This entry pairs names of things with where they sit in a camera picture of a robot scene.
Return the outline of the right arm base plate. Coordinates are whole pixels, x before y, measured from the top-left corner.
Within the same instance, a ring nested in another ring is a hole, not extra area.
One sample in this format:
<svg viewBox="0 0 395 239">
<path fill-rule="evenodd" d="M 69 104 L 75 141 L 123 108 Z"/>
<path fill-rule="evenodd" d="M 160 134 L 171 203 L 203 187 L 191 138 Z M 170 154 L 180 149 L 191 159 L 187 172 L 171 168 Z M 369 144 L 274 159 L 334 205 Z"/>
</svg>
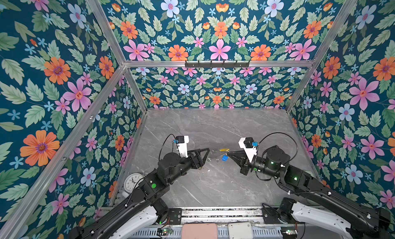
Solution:
<svg viewBox="0 0 395 239">
<path fill-rule="evenodd" d="M 301 223 L 297 221 L 289 211 L 282 211 L 271 207 L 262 207 L 262 217 L 266 224 L 296 224 Z"/>
</svg>

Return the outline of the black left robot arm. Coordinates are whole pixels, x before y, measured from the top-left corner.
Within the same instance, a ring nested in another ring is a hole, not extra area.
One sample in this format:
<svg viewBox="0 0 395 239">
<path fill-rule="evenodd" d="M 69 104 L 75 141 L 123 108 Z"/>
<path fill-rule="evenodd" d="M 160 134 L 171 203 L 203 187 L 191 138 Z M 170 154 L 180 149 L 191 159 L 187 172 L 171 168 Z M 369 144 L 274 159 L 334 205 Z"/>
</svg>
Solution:
<svg viewBox="0 0 395 239">
<path fill-rule="evenodd" d="M 208 148 L 190 150 L 186 157 L 170 152 L 158 161 L 158 167 L 141 178 L 128 195 L 111 211 L 89 226 L 77 226 L 70 232 L 71 239 L 126 239 L 140 229 L 162 223 L 169 208 L 162 196 L 177 178 L 190 169 L 205 165 Z"/>
</svg>

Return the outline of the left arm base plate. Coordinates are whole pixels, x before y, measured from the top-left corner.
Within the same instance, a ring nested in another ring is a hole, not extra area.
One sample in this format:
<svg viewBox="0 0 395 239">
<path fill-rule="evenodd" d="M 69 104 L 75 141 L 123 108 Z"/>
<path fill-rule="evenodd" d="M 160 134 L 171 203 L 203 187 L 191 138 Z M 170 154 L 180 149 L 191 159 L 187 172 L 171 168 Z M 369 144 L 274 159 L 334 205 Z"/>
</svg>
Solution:
<svg viewBox="0 0 395 239">
<path fill-rule="evenodd" d="M 164 226 L 166 224 L 170 225 L 180 225 L 182 220 L 182 208 L 170 208 L 167 213 L 165 213 L 164 218 L 159 223 Z"/>
</svg>

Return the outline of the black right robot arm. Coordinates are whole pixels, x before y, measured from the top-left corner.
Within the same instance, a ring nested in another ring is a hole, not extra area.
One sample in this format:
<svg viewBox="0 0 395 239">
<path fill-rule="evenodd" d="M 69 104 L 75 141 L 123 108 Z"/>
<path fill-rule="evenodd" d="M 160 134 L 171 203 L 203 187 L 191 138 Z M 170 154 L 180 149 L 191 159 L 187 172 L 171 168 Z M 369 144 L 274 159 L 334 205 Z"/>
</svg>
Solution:
<svg viewBox="0 0 395 239">
<path fill-rule="evenodd" d="M 323 209 L 284 198 L 277 209 L 283 222 L 300 222 L 335 232 L 347 239 L 389 239 L 391 213 L 369 208 L 330 189 L 308 172 L 290 165 L 291 157 L 278 146 L 256 155 L 256 148 L 228 152 L 240 172 L 260 172 L 272 177 L 280 189 L 319 204 Z"/>
</svg>

